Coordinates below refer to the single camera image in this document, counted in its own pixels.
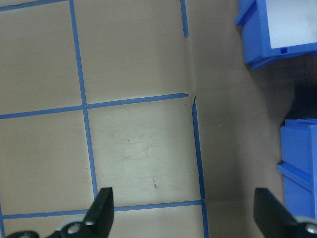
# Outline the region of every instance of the blue tape line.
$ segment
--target blue tape line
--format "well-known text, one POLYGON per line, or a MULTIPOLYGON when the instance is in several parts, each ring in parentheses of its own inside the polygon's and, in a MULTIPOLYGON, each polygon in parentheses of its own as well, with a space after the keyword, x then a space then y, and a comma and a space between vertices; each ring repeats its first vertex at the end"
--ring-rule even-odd
POLYGON ((195 206, 195 205, 201 205, 201 204, 202 204, 201 201, 169 202, 169 203, 159 203, 159 204, 149 204, 149 205, 116 207, 114 211, 122 212, 122 211, 134 211, 134 210, 145 210, 145 209, 166 208, 166 207, 195 206))
POLYGON ((87 147, 88 147, 88 156, 89 156, 89 166, 90 166, 91 181, 92 181, 92 185, 93 185, 94 198, 96 198, 97 195, 98 195, 97 177, 96 177, 93 145, 92 145, 92 142, 91 142, 91 134, 90 134, 89 118, 88 118, 87 108, 83 112, 84 112, 84 122, 85 122, 86 138, 87 138, 87 147))
POLYGON ((37 115, 44 115, 44 114, 52 114, 52 113, 64 113, 64 112, 71 112, 71 111, 79 111, 82 109, 83 109, 83 106, 73 106, 73 107, 45 109, 45 110, 24 112, 24 113, 12 113, 12 114, 0 115, 0 119, 22 118, 22 117, 30 117, 30 116, 37 116, 37 115))
POLYGON ((69 0, 69 8, 70 8, 71 23, 72 23, 72 28, 73 28, 73 36, 74 36, 74 45, 75 45, 75 52, 76 52, 76 61, 77 61, 77 70, 78 70, 81 101, 83 104, 84 122, 85 122, 86 139, 87 139, 89 164, 90 164, 90 174, 91 174, 94 198, 96 198, 98 195, 96 170, 95 170, 93 147, 92 147, 92 142, 91 142, 89 117, 88 117, 88 111, 87 111, 87 101, 86 101, 85 84, 84 84, 84 75, 83 75, 83 68, 82 68, 82 62, 81 62, 81 56, 80 56, 80 47, 79 47, 78 32, 77 32, 75 6, 74 6, 73 0, 69 0))
POLYGON ((86 214, 88 210, 75 210, 75 211, 61 211, 61 212, 40 212, 40 213, 27 213, 27 214, 14 214, 4 215, 3 219, 22 219, 34 217, 55 217, 55 216, 68 216, 68 215, 82 215, 86 214))
POLYGON ((185 38, 187 38, 187 37, 189 37, 189 31, 188 31, 188 21, 187 21, 187 11, 186 11, 185 0, 180 0, 180 7, 182 10, 184 36, 185 36, 185 38))
MULTIPOLYGON (((185 202, 170 202, 170 203, 159 203, 149 205, 137 205, 137 206, 126 206, 126 207, 115 207, 115 212, 121 211, 134 211, 134 210, 145 210, 154 208, 166 208, 166 207, 184 207, 184 206, 195 206, 201 205, 199 201, 185 201, 185 202)), ((68 216, 68 215, 82 215, 86 214, 88 210, 74 210, 74 211, 61 211, 61 212, 40 212, 40 213, 27 213, 27 214, 14 214, 4 215, 3 219, 23 219, 23 218, 34 218, 34 217, 54 217, 54 216, 68 216)))
POLYGON ((3 224, 3 215, 2 215, 2 209, 0 204, 0 233, 1 237, 5 238, 5 231, 4 231, 4 224, 3 224))
POLYGON ((193 107, 192 107, 194 138, 195 138, 197 167, 198 167, 198 172, 199 172, 200 196, 201 196, 202 200, 205 200, 206 199, 206 195, 205 195, 204 172, 203 172, 202 154, 201 154, 201 151, 200 151, 200 141, 199 141, 199 131, 198 131, 198 118, 197 118, 197 108, 196 108, 196 101, 195 100, 194 100, 194 104, 193 104, 193 107))
POLYGON ((55 3, 55 2, 60 2, 60 1, 67 1, 67 0, 40 0, 40 1, 22 3, 19 5, 2 6, 2 7, 0 7, 0 12, 1 11, 10 11, 10 10, 15 10, 15 9, 20 9, 20 8, 26 8, 26 7, 32 7, 32 6, 40 6, 40 5, 45 5, 45 4, 55 3))
POLYGON ((204 237, 209 238, 207 208, 206 208, 206 204, 204 200, 202 201, 202 215, 203 215, 204 237))
POLYGON ((186 97, 188 97, 188 94, 176 93, 176 94, 168 94, 168 95, 145 97, 145 98, 124 99, 124 100, 104 102, 104 103, 93 103, 93 104, 87 105, 87 108, 92 109, 92 108, 101 108, 101 107, 111 107, 111 106, 118 106, 118 105, 125 105, 125 104, 154 102, 154 101, 176 99, 176 98, 186 98, 186 97))
POLYGON ((204 235, 205 235, 205 238, 209 238, 208 216, 207 216, 207 209, 206 209, 206 204, 205 204, 206 193, 205 193, 202 154, 200 151, 196 98, 194 99, 194 104, 192 107, 192 114, 193 114, 193 126, 194 126, 194 138, 195 138, 195 147, 196 147, 197 167, 198 167, 198 172, 199 172, 200 197, 202 200, 202 216, 203 216, 204 235))

